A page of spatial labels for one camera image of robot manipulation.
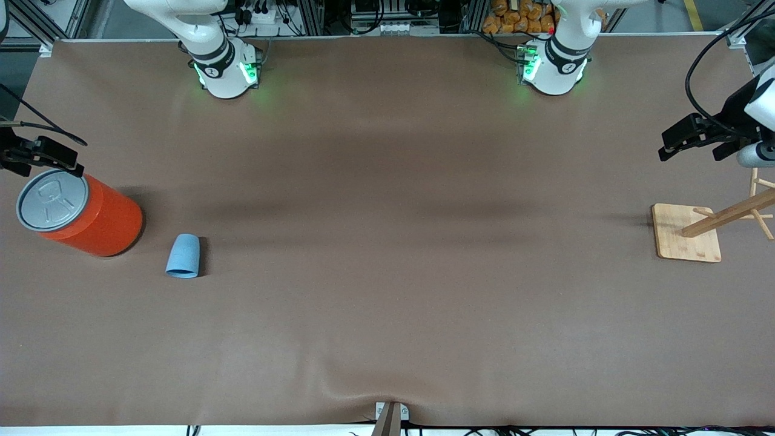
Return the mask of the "light blue plastic cup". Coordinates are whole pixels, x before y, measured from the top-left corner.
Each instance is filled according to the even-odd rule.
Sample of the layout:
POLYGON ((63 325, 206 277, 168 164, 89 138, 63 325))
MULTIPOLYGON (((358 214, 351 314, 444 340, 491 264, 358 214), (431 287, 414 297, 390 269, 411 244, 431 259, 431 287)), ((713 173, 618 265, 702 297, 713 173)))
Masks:
POLYGON ((171 247, 165 273, 178 279, 193 279, 199 276, 201 243, 197 235, 179 234, 171 247))

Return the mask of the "wooden cup rack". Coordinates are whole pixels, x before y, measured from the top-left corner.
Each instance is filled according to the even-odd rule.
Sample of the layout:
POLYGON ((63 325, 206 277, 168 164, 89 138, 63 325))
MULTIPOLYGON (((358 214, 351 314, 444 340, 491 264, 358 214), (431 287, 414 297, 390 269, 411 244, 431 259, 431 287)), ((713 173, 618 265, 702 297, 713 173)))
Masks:
POLYGON ((775 181, 759 176, 753 168, 748 183, 748 197, 741 202, 714 212, 704 206, 656 203, 651 206, 656 254, 665 260, 687 260, 716 264, 722 260, 717 230, 729 223, 750 220, 763 231, 764 237, 775 241, 775 213, 764 209, 775 207, 775 181))

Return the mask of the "orange can with grey lid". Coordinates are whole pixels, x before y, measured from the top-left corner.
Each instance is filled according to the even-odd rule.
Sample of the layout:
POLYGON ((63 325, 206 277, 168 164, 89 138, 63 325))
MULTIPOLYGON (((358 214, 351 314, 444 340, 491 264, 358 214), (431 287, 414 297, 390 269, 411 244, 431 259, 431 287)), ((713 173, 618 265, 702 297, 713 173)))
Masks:
POLYGON ((85 174, 45 171, 20 191, 16 215, 22 226, 47 240, 95 257, 128 250, 143 231, 139 205, 85 174))

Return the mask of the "pile of orange packets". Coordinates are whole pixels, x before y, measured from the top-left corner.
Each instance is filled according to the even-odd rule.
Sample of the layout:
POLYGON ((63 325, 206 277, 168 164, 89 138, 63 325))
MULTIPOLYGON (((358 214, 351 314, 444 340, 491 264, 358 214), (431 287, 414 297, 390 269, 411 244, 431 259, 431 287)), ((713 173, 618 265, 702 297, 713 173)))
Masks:
POLYGON ((481 32, 554 34, 561 12, 550 0, 488 0, 481 32))

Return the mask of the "white power strip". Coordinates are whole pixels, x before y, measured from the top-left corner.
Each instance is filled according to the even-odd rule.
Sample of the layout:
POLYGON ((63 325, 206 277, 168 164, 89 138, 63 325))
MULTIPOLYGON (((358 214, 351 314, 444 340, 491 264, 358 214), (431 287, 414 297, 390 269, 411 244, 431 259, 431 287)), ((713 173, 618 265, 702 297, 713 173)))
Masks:
POLYGON ((277 20, 275 0, 232 0, 237 25, 269 25, 277 20))

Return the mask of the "brown table cover sheet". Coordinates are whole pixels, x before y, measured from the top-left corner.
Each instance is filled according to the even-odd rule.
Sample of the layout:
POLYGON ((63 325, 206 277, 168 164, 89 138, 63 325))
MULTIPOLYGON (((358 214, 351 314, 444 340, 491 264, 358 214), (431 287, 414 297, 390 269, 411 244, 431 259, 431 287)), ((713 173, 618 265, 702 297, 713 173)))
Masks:
POLYGON ((775 426, 775 243, 659 259, 658 202, 748 170, 662 162, 705 34, 603 36, 569 94, 477 37, 276 41, 211 97, 175 42, 59 42, 25 99, 145 229, 97 259, 25 229, 0 171, 0 426, 775 426), (199 276, 165 273, 179 234, 199 276))

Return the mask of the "aluminium frame profile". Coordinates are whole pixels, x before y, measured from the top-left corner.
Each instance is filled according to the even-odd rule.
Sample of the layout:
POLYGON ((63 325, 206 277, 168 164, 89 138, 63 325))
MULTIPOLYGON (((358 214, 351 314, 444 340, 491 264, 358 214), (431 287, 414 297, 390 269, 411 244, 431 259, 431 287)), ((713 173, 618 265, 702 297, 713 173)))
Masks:
POLYGON ((49 55, 56 41, 88 36, 101 0, 0 0, 0 52, 49 55))
POLYGON ((742 16, 720 28, 726 33, 726 44, 739 49, 747 44, 747 35, 764 19, 775 19, 775 0, 744 0, 747 4, 742 16))

